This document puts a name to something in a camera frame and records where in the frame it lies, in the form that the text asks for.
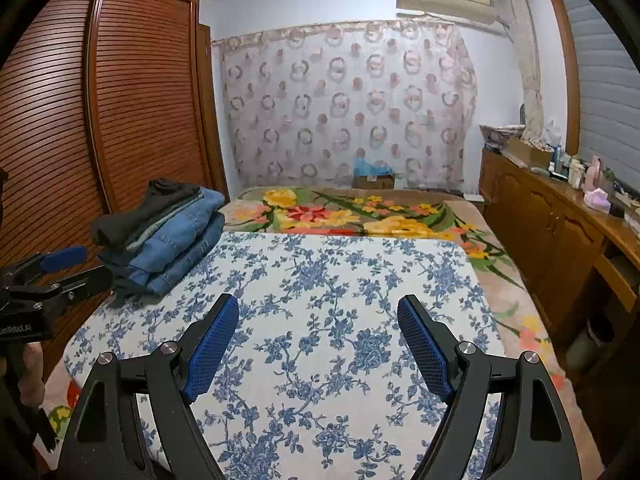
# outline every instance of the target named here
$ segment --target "folded clothes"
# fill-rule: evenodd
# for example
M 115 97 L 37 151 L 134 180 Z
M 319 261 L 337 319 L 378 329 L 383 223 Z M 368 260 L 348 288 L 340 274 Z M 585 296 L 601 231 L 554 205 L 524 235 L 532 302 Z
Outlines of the folded clothes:
M 202 188 L 203 197 L 168 219 L 135 253 L 107 248 L 98 258 L 115 276 L 146 285 L 149 276 L 162 272 L 209 224 L 219 207 L 220 193 Z
M 196 202 L 196 200 L 199 200 L 203 197 L 204 197 L 204 192 L 203 190 L 200 190 L 200 192 L 195 197 L 188 198 L 187 200 L 184 200 L 183 202 L 179 202 L 175 206 L 172 206 L 168 210 L 166 215 L 162 216 L 162 218 L 159 218 L 157 221 L 153 222 L 146 229 L 144 229 L 139 235 L 137 236 L 134 235 L 129 240 L 127 240 L 127 247 L 126 247 L 127 253 L 135 253 L 138 250 L 138 248 L 147 240 L 149 240 L 149 238 L 151 238 L 152 235 L 156 231 L 158 231 L 158 229 L 161 228 L 170 218 L 173 218 L 180 211 L 183 211 L 188 206 Z M 221 199 L 220 205 L 222 206 L 222 204 L 224 203 L 224 197 L 220 195 L 220 199 Z
M 214 212 L 211 215 L 209 224 L 194 240 L 193 244 L 183 251 L 178 257 L 168 264 L 162 272 L 150 274 L 144 285 L 136 282 L 123 273 L 121 267 L 113 267 L 105 262 L 105 265 L 114 271 L 114 291 L 118 298 L 128 298 L 129 296 L 153 296 L 162 298 L 169 293 L 184 276 L 215 247 L 220 240 L 220 236 L 225 227 L 225 217 Z
M 139 236 L 149 225 L 167 215 L 169 208 L 195 197 L 199 192 L 200 186 L 193 184 L 181 184 L 164 178 L 150 180 L 146 195 L 138 208 L 95 219 L 91 222 L 91 238 L 96 245 L 123 247 L 136 232 Z

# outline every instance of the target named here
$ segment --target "pink bottle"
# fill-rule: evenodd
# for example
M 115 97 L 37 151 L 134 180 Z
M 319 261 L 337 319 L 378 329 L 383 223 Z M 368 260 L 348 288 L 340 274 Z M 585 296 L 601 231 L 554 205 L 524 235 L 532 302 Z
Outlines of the pink bottle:
M 587 175 L 584 179 L 584 186 L 582 187 L 585 193 L 593 191 L 599 186 L 601 168 L 602 160 L 599 156 L 594 155 L 591 166 L 587 170 Z

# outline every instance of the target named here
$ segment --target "blue floral bedsheet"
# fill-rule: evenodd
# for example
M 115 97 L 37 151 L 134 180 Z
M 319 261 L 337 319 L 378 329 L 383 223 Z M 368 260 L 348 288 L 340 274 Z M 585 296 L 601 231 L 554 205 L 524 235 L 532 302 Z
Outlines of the blue floral bedsheet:
M 445 406 L 424 386 L 396 323 L 415 294 L 460 339 L 504 355 L 465 252 L 440 240 L 225 232 L 160 303 L 99 307 L 65 350 L 80 385 L 98 355 L 145 354 L 178 339 L 217 296 L 238 329 L 209 393 L 192 405 L 234 480 L 408 480 Z M 487 402 L 467 475 L 482 472 L 499 397 Z M 152 456 L 166 459 L 146 396 Z

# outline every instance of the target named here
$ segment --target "floral blanket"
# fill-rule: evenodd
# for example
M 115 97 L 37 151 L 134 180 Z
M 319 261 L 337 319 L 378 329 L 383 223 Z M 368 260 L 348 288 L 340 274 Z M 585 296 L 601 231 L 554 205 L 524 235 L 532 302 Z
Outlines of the floral blanket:
M 208 394 L 192 404 L 228 478 L 409 480 L 445 406 L 424 385 L 396 321 L 416 294 L 459 338 L 504 355 L 465 252 L 442 240 L 223 233 L 159 304 L 103 304 L 65 350 L 79 384 L 100 352 L 151 352 L 235 295 L 240 321 Z M 467 477 L 482 472 L 491 396 Z M 166 466 L 147 396 L 146 442 Z
M 228 231 L 455 242 L 468 256 L 486 295 L 489 310 L 482 323 L 497 326 L 505 355 L 518 357 L 525 350 L 540 355 L 569 418 L 582 477 L 597 478 L 602 472 L 591 431 L 520 273 L 471 203 L 451 195 L 407 190 L 256 188 L 244 192 L 222 212 Z

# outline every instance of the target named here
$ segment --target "metal screw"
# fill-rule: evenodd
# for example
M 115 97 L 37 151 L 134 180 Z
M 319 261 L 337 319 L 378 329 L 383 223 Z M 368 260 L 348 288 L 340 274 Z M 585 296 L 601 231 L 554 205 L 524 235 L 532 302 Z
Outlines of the metal screw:
M 537 364 L 540 361 L 540 357 L 535 352 L 527 350 L 524 352 L 524 359 L 532 365 Z
M 476 345 L 470 343 L 469 341 L 463 341 L 458 345 L 458 348 L 460 348 L 460 351 L 463 354 L 471 355 L 476 353 Z
M 102 352 L 99 356 L 98 356 L 98 362 L 101 365 L 107 365 L 109 364 L 111 361 L 113 361 L 113 354 L 111 352 Z
M 178 349 L 178 343 L 175 341 L 167 341 L 160 345 L 160 351 L 163 354 L 172 354 Z

